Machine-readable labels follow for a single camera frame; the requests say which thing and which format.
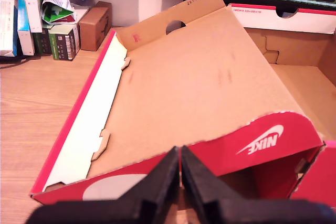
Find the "cardboard box lid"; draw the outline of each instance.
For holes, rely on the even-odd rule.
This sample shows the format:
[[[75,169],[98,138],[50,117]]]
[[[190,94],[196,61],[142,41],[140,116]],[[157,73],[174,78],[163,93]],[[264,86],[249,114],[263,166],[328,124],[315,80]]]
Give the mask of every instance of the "cardboard box lid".
[[[244,27],[333,34],[336,12],[299,8],[287,17],[279,17],[275,6],[230,4]]]
[[[186,27],[166,36],[174,20]],[[215,139],[271,112],[302,113],[223,0],[182,2],[119,38],[131,60],[119,86],[126,51],[112,35],[32,193]],[[109,143],[91,163],[102,139]]]
[[[81,24],[96,24],[100,18],[112,9],[111,3],[99,1],[96,5],[80,20]]]

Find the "small cardboard box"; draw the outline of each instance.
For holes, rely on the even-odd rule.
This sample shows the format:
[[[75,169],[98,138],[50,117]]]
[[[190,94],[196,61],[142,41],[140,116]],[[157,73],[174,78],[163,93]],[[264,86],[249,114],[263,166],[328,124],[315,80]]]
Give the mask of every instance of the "small cardboard box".
[[[73,60],[80,49],[78,24],[55,25],[49,30],[54,60]]]
[[[18,0],[17,10],[17,32],[20,39],[22,53],[24,55],[34,55],[34,39],[29,29],[29,21],[25,0]]]
[[[17,56],[17,0],[0,0],[0,56]]]
[[[111,24],[111,3],[99,1],[79,22],[81,49],[97,51]]]
[[[49,39],[49,30],[53,25],[48,25],[46,23],[42,24],[42,33],[33,33],[35,49],[38,54],[48,54],[51,55],[51,45]]]
[[[30,31],[42,33],[41,0],[25,0],[29,19]]]
[[[288,198],[325,153],[288,89],[223,0],[184,1],[111,33],[31,196],[118,198],[186,144],[217,176],[245,174],[246,197]]]

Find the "stack of boxes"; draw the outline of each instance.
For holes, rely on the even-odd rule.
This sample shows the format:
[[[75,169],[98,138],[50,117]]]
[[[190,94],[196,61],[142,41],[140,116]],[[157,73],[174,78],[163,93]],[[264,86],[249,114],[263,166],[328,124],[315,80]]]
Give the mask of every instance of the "stack of boxes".
[[[77,19],[71,24],[50,25],[42,21],[42,0],[1,0],[1,56],[52,54],[55,60],[73,60],[83,50],[96,51],[111,28],[111,3],[73,6]]]

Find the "desk surface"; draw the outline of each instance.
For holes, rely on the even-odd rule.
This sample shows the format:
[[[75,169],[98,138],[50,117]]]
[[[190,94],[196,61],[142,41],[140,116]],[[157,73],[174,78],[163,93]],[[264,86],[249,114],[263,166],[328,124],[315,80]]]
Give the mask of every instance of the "desk surface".
[[[34,56],[0,65],[1,223],[24,223],[39,206],[28,194],[104,42],[73,61]]]

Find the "nike shoe box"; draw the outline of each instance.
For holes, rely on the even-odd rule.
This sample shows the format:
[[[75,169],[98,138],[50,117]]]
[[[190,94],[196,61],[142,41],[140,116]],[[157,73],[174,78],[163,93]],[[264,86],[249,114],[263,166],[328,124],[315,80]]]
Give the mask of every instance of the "nike shoe box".
[[[186,26],[166,35],[175,20]],[[187,0],[112,31],[31,197],[43,204],[116,199],[173,146],[187,145],[246,198],[291,198],[302,185],[318,190],[314,201],[336,206],[326,197],[335,175],[323,178],[323,188],[309,178],[318,179],[315,167],[336,164],[327,141],[336,138],[335,72],[327,69],[336,64],[334,35],[317,39],[325,43],[318,66],[289,66],[271,65],[256,45],[260,31],[249,33],[223,0]],[[279,57],[299,40],[267,36]],[[187,218],[183,206],[177,216]]]
[[[112,25],[111,3],[99,1],[79,21],[81,49],[97,51]]]

